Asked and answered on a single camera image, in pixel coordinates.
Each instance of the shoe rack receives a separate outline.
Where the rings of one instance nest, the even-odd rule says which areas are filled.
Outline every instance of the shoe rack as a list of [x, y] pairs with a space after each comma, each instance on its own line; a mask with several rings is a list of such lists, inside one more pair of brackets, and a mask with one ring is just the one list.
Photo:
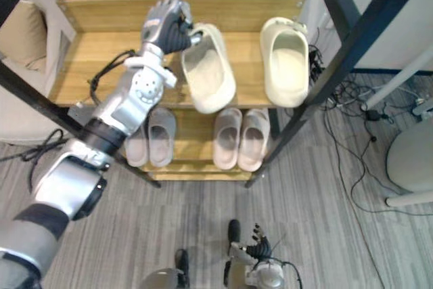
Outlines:
[[[65, 107], [77, 102], [91, 104], [88, 80], [121, 51], [139, 48], [141, 26], [156, 1], [59, 0], [59, 7], [77, 36], [68, 50], [50, 100]], [[230, 106], [240, 109], [273, 107], [265, 94], [260, 30], [271, 17], [296, 20], [304, 0], [187, 1], [195, 22], [215, 24], [223, 33], [237, 87]], [[216, 114], [204, 115], [194, 109], [178, 54], [168, 55], [166, 65], [178, 77], [177, 86], [166, 89], [159, 104], [170, 108], [177, 118], [174, 159], [159, 169], [147, 163], [143, 170], [158, 181], [248, 180], [251, 173], [238, 167], [222, 171], [213, 165]], [[118, 67], [101, 79], [99, 98], [113, 91], [123, 71], [123, 67]]]

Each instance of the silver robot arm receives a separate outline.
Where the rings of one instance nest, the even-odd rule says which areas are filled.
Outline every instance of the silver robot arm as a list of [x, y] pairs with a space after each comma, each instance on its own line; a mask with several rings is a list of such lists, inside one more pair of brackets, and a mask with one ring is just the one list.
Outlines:
[[41, 174], [30, 205], [0, 224], [0, 288], [39, 287], [69, 222], [88, 216], [101, 198], [113, 154], [160, 101], [164, 86], [175, 86], [163, 57], [199, 41], [189, 37], [191, 27], [189, 5], [182, 0], [163, 0], [151, 8], [139, 55], [125, 60], [127, 71], [115, 92]]

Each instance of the white clog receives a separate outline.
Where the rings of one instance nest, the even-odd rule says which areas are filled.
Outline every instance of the white clog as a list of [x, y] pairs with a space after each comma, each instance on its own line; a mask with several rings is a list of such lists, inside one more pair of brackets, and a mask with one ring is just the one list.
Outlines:
[[131, 166], [140, 167], [147, 163], [149, 153], [147, 150], [147, 137], [145, 134], [144, 123], [133, 135], [125, 139], [124, 149], [128, 164]]
[[155, 167], [170, 164], [175, 146], [175, 115], [166, 108], [155, 108], [149, 117], [148, 130], [151, 164]]
[[261, 166], [266, 154], [271, 124], [266, 108], [249, 110], [242, 123], [242, 136], [237, 165], [244, 171], [254, 172]]
[[271, 102], [295, 108], [309, 90], [309, 44], [305, 25], [287, 18], [271, 18], [260, 32], [265, 65], [265, 91]]
[[202, 40], [181, 54], [183, 73], [197, 111], [214, 113], [235, 95], [236, 84], [221, 32], [211, 24], [196, 24], [191, 34]]
[[220, 169], [232, 169], [237, 162], [242, 113], [237, 108], [226, 108], [215, 119], [213, 160]]

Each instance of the floor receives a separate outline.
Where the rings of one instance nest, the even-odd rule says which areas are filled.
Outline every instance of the floor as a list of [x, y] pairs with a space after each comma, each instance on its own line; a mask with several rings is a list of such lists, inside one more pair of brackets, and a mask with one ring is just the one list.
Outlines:
[[[381, 85], [389, 76], [357, 78]], [[415, 77], [406, 87], [431, 92], [433, 79]], [[396, 91], [387, 101], [403, 105], [409, 99], [410, 95]], [[271, 243], [282, 239], [275, 256], [298, 266], [304, 288], [433, 288], [433, 217], [353, 210], [323, 114], [319, 111], [312, 117], [263, 180], [249, 190], [238, 182], [173, 182], [157, 190], [113, 166], [107, 175], [109, 186], [93, 214], [68, 228], [44, 288], [137, 288], [147, 274], [173, 266], [174, 251], [180, 247], [191, 257], [193, 288], [222, 288], [227, 224], [232, 218], [241, 221], [242, 238], [249, 243], [255, 222]], [[369, 139], [363, 121], [339, 110], [328, 114], [338, 140], [360, 153]], [[287, 119], [281, 111], [280, 123]], [[403, 113], [394, 117], [394, 124], [383, 120], [369, 125], [378, 140], [365, 160], [389, 186], [386, 151], [399, 130], [414, 122]], [[20, 150], [1, 144], [0, 156]], [[46, 155], [40, 166], [49, 164], [54, 154]], [[341, 157], [344, 181], [350, 186], [361, 166], [343, 150]], [[13, 217], [26, 206], [27, 168], [19, 160], [0, 166], [0, 217]], [[391, 195], [366, 176], [355, 199], [365, 208], [387, 209], [384, 198]], [[433, 204], [401, 210], [431, 213]], [[297, 288], [293, 271], [286, 273], [288, 288]]]

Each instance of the beige cushion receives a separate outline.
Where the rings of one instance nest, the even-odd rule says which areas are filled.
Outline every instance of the beige cushion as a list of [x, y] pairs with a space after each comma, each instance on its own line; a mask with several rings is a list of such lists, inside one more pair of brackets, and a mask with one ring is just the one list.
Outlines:
[[45, 70], [47, 28], [31, 1], [19, 1], [0, 28], [0, 52], [31, 70]]

